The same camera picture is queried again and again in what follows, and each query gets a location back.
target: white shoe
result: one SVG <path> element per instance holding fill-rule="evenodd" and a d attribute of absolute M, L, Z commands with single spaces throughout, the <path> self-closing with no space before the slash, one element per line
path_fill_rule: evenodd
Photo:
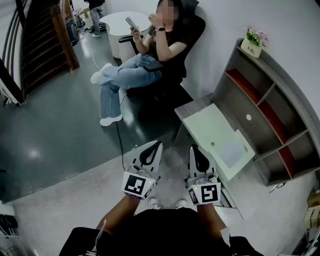
<path fill-rule="evenodd" d="M 108 68 L 108 67 L 111 67 L 111 66 L 112 66 L 111 63 L 107 63 L 107 64 L 105 64 L 105 65 L 100 69 L 100 71 L 95 72 L 95 73 L 91 76 L 91 79 L 90 79 L 91 83 L 94 84 L 94 85 L 96 85 L 97 83 L 99 83 L 100 77 L 101 77 L 101 75 L 102 75 L 102 71 L 105 70 L 105 69 Z"/>
<path fill-rule="evenodd" d="M 158 199 L 156 199 L 155 197 L 150 198 L 149 209 L 153 209 L 153 210 L 160 210 L 161 209 Z"/>
<path fill-rule="evenodd" d="M 107 117 L 100 120 L 100 125 L 102 126 L 109 126 L 114 122 L 118 122 L 122 119 L 122 114 L 117 117 Z"/>
<path fill-rule="evenodd" d="M 175 210 L 178 210 L 180 208 L 186 208 L 187 207 L 187 200 L 186 199 L 181 199 L 175 206 Z"/>

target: smartphone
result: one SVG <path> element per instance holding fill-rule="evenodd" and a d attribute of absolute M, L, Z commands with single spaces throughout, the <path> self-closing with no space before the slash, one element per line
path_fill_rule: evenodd
<path fill-rule="evenodd" d="M 132 28 L 134 28 L 134 29 L 136 29 L 137 31 L 140 32 L 140 30 L 137 28 L 137 25 L 134 23 L 134 21 L 130 17 L 126 17 L 125 20 L 126 20 L 126 22 L 128 22 L 130 27 L 132 27 Z"/>

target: wristwatch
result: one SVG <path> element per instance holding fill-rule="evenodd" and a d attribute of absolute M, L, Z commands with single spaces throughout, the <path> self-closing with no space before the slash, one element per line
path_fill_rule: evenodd
<path fill-rule="evenodd" d="M 155 30 L 156 31 L 166 31 L 166 28 L 164 26 L 159 26 Z"/>

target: black t-shirt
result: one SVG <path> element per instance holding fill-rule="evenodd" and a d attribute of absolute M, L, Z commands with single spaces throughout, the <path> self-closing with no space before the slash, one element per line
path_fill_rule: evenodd
<path fill-rule="evenodd" d="M 102 6 L 104 4 L 105 0 L 89 0 L 89 9 L 92 10 L 93 8 L 96 8 L 98 6 Z"/>
<path fill-rule="evenodd" d="M 148 54 L 158 61 L 159 59 L 157 54 L 157 30 L 153 25 L 150 26 L 148 34 L 152 36 L 152 41 L 150 43 Z M 188 43 L 190 42 L 189 35 L 186 33 L 184 27 L 180 27 L 179 29 L 175 29 L 171 32 L 165 32 L 165 35 L 169 47 L 176 42 L 181 42 L 185 45 L 188 45 Z"/>
<path fill-rule="evenodd" d="M 96 245 L 99 230 L 75 228 L 59 256 L 85 255 Z M 99 256 L 106 255 L 248 255 L 261 256 L 244 237 L 230 237 L 230 247 L 208 236 L 197 212 L 189 208 L 145 210 L 132 217 L 114 235 L 103 232 L 97 241 Z"/>

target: wooden stair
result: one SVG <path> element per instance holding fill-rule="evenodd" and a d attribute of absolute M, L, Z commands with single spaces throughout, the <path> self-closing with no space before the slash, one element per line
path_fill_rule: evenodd
<path fill-rule="evenodd" d="M 24 96 L 59 73 L 79 67 L 66 28 L 65 5 L 69 0 L 31 3 L 22 42 Z"/>

